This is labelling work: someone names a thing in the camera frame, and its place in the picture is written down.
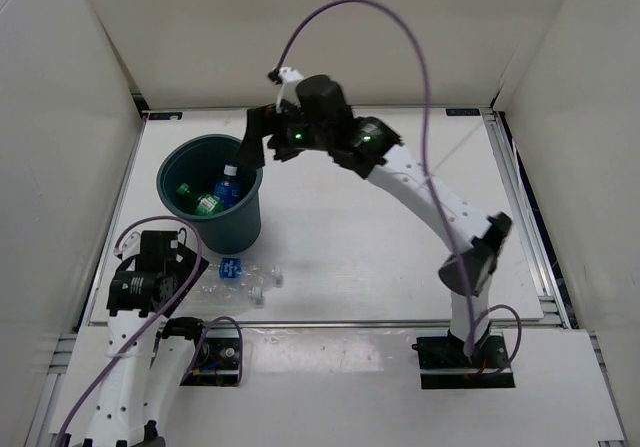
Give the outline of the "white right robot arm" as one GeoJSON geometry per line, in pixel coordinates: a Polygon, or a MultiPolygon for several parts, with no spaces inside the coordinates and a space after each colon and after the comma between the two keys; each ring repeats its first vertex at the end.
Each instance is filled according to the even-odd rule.
{"type": "Polygon", "coordinates": [[[450,357],[460,366],[476,364],[486,351],[488,289],[511,218],[490,216],[462,199],[412,158],[395,130],[377,117],[355,115],[329,76],[304,77],[289,68],[280,75],[275,102],[246,112],[239,161],[262,168],[265,149],[280,162],[304,151],[325,152],[408,208],[449,250],[438,276],[451,293],[450,357]]]}

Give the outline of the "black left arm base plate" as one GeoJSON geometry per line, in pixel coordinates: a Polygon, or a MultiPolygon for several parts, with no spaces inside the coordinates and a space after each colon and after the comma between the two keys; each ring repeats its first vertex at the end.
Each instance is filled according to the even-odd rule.
{"type": "Polygon", "coordinates": [[[241,361],[240,337],[237,333],[231,330],[208,333],[181,386],[237,387],[241,361]]]}

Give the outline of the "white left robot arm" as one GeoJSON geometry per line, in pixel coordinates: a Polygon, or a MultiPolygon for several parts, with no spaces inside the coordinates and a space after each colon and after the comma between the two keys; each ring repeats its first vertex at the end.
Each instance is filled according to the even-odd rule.
{"type": "Polygon", "coordinates": [[[207,262],[186,231],[144,231],[109,286],[106,364],[59,429],[58,446],[163,446],[166,421],[187,369],[206,362],[204,323],[176,317],[207,262]]]}

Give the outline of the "green plastic soda bottle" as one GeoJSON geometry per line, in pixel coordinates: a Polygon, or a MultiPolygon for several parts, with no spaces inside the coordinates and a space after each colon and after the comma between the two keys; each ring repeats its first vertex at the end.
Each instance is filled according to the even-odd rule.
{"type": "Polygon", "coordinates": [[[209,193],[195,192],[187,183],[182,183],[176,193],[193,215],[212,216],[224,211],[223,204],[216,197],[209,193]]]}

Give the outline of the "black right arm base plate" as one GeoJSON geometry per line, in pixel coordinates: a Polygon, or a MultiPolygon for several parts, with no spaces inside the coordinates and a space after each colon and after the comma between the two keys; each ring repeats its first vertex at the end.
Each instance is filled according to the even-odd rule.
{"type": "Polygon", "coordinates": [[[461,344],[449,336],[418,337],[412,344],[417,353],[423,390],[472,390],[515,388],[504,337],[490,334],[471,358],[461,344]]]}

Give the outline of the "blue label water bottle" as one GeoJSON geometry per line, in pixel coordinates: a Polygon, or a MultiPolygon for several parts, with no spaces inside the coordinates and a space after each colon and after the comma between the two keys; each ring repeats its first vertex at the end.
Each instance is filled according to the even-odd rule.
{"type": "Polygon", "coordinates": [[[225,210],[234,207],[241,198],[241,184],[237,177],[237,167],[226,164],[222,176],[216,181],[213,196],[225,210]]]}

